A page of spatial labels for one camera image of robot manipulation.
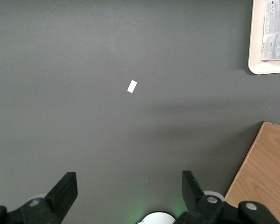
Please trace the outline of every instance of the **silver bolt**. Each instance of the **silver bolt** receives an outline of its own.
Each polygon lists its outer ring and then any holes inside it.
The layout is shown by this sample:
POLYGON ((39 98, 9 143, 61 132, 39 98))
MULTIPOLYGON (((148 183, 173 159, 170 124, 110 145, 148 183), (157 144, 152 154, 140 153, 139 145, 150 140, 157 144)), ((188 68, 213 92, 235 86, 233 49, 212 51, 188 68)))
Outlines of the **silver bolt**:
POLYGON ((257 210, 256 205, 253 204, 253 203, 247 203, 247 204, 246 204, 246 207, 247 207, 248 209, 250 209, 250 210, 253 210, 253 211, 257 210))
POLYGON ((39 203, 38 200, 33 200, 33 201, 29 204, 29 206, 30 206, 30 207, 33 207, 33 206, 38 205, 38 203, 39 203))
POLYGON ((214 198, 214 197, 208 197, 208 198, 207 198, 207 201, 208 201, 209 203, 212 203, 212 204, 215 204, 215 203, 218 202, 218 200, 217 200, 216 198, 214 198))

